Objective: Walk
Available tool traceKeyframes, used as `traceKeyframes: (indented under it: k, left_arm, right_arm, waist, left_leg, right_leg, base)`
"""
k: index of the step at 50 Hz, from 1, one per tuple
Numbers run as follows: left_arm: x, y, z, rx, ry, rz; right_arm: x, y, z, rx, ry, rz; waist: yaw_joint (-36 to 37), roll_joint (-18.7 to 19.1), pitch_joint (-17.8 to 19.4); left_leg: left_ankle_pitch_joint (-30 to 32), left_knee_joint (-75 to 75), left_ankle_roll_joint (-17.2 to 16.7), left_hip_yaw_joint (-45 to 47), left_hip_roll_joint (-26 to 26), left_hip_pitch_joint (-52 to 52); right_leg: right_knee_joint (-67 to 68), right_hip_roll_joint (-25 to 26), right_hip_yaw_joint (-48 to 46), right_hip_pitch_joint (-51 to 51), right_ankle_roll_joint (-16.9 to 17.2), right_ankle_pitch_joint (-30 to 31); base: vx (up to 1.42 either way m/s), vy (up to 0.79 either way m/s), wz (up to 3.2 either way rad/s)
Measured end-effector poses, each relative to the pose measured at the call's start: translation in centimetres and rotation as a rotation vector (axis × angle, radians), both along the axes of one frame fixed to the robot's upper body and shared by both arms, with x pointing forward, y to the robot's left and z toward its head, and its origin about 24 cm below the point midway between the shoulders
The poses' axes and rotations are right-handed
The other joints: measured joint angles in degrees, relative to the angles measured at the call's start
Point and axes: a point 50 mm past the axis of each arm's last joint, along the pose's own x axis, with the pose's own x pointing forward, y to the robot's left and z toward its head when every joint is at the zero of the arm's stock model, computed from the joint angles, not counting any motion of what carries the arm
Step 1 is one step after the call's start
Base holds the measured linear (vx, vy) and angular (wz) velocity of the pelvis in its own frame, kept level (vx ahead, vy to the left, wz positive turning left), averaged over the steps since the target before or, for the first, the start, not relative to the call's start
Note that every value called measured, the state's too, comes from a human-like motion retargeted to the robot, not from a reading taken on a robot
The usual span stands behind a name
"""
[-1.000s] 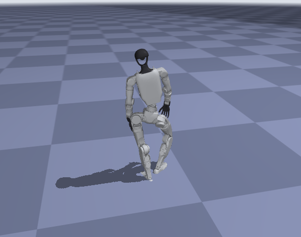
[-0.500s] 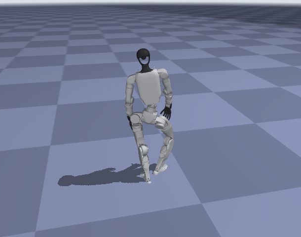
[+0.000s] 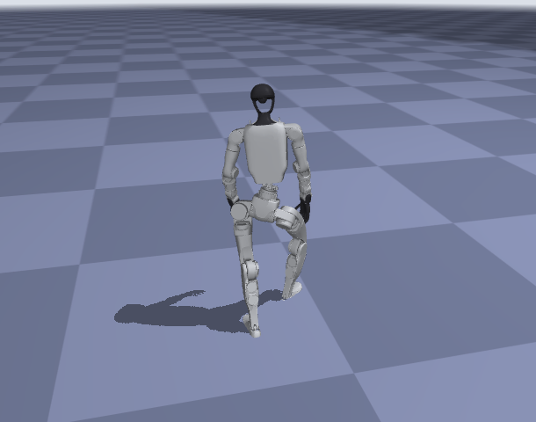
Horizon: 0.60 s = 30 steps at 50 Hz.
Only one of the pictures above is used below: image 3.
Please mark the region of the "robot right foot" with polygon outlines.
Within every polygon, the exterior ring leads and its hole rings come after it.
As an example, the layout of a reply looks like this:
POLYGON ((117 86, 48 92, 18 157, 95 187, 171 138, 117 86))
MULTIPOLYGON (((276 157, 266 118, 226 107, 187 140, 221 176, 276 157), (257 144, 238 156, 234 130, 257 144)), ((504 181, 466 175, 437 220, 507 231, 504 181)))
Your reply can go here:
MULTIPOLYGON (((302 285, 299 282, 295 282, 294 287, 293 287, 293 291, 292 291, 292 295, 290 295, 291 296, 290 298, 292 298, 294 295, 299 293, 301 290, 302 290, 302 285)), ((286 299, 286 295, 284 295, 284 299, 286 299)), ((283 299, 281 299, 281 300, 283 300, 283 299)))

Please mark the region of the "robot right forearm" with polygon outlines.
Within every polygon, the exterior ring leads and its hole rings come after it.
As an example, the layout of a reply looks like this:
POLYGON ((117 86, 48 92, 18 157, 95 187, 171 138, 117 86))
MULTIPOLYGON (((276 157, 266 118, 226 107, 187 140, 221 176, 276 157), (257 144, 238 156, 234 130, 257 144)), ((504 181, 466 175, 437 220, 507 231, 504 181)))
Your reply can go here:
POLYGON ((309 169, 309 165, 308 165, 307 171, 303 173, 298 173, 297 176, 299 180, 300 197, 305 201, 306 196, 308 194, 311 194, 311 197, 312 197, 311 184, 310 184, 311 172, 309 169))

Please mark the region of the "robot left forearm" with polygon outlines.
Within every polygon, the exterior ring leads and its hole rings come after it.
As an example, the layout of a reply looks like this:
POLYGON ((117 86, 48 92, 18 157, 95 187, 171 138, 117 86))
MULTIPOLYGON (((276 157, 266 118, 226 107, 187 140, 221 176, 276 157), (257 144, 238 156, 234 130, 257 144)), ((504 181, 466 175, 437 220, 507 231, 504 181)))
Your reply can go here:
POLYGON ((222 183, 225 185, 225 195, 227 196, 227 199, 231 199, 233 204, 235 204, 239 197, 237 195, 237 189, 236 189, 236 180, 231 178, 226 178, 222 175, 222 183))

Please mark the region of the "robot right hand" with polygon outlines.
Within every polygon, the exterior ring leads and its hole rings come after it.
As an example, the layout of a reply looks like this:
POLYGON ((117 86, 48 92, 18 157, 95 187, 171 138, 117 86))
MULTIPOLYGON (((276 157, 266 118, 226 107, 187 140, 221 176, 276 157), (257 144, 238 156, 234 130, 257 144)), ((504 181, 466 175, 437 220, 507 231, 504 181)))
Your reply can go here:
POLYGON ((309 203, 311 202, 311 194, 308 194, 306 196, 305 201, 300 197, 300 201, 301 203, 295 209, 297 210, 299 207, 301 207, 300 214, 302 214, 301 216, 304 219, 305 224, 306 224, 309 219, 309 213, 310 213, 309 203))

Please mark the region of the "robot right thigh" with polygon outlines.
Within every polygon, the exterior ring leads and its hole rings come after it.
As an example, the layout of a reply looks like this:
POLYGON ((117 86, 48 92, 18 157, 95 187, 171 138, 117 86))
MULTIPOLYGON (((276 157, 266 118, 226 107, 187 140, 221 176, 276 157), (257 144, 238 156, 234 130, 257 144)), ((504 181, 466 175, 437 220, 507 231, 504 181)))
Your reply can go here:
POLYGON ((296 256, 300 244, 307 243, 306 225, 301 214, 293 207, 282 206, 281 209, 277 208, 274 221, 276 226, 285 229, 293 237, 288 250, 296 256))

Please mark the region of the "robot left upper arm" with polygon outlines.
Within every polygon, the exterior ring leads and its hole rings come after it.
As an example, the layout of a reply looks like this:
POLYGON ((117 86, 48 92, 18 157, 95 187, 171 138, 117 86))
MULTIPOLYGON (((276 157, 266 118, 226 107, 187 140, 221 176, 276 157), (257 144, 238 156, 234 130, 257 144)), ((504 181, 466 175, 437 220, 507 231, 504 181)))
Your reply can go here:
POLYGON ((244 142, 243 131, 244 127, 235 129, 228 137, 228 145, 225 153, 225 164, 222 171, 222 175, 226 178, 235 179, 239 174, 239 170, 235 166, 235 163, 239 156, 239 144, 244 142))

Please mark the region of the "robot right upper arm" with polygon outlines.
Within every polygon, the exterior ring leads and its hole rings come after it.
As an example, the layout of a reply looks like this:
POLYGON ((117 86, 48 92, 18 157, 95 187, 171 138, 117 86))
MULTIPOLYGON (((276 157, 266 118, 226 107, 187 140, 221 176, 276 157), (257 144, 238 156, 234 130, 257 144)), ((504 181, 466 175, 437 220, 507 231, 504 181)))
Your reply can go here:
POLYGON ((295 123, 284 124, 286 136, 292 142, 293 153, 296 161, 293 162, 293 169, 296 173, 303 173, 308 170, 307 149, 300 125, 295 123))

